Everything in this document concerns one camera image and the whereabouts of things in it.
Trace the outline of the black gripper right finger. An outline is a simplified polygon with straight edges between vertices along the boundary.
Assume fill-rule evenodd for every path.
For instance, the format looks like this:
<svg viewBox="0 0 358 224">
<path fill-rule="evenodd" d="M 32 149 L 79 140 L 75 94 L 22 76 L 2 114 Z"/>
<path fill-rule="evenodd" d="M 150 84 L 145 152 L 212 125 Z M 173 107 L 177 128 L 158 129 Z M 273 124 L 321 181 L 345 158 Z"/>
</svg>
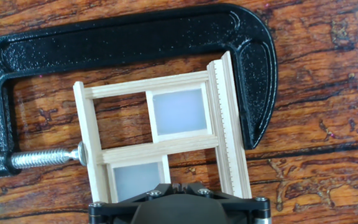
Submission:
<svg viewBox="0 0 358 224">
<path fill-rule="evenodd" d="M 206 197 L 213 202 L 218 202 L 228 218 L 234 220 L 235 215 L 243 213 L 236 223 L 245 221 L 246 223 L 272 223 L 271 203 L 267 197 L 257 196 L 253 198 L 240 198 L 220 191 L 213 191 L 197 182 L 192 184 L 181 184 L 181 194 Z"/>
</svg>

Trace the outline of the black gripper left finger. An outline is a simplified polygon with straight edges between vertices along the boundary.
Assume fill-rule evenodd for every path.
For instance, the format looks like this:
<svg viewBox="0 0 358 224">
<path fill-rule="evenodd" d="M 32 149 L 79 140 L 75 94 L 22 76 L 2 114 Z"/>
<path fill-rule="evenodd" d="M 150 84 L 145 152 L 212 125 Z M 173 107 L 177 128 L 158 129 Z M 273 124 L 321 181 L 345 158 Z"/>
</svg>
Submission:
<svg viewBox="0 0 358 224">
<path fill-rule="evenodd" d="M 117 216 L 133 215 L 145 202 L 178 192 L 177 184 L 158 184 L 156 188 L 118 203 L 92 202 L 88 206 L 88 223 L 113 223 Z"/>
</svg>

